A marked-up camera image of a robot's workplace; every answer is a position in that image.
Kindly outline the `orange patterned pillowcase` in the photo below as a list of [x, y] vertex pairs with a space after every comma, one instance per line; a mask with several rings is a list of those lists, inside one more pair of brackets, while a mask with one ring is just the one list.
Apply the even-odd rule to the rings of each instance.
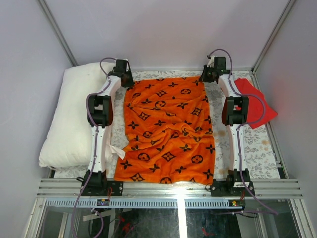
[[114, 179], [211, 184], [215, 140], [209, 100], [197, 76], [142, 80], [123, 102], [125, 157]]

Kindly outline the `white pillow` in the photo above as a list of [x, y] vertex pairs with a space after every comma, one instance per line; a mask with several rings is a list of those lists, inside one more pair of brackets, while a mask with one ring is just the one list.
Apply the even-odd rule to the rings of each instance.
[[113, 62], [96, 62], [65, 70], [57, 108], [39, 155], [40, 167], [89, 164], [93, 137], [86, 98], [101, 90], [106, 73], [114, 66]]

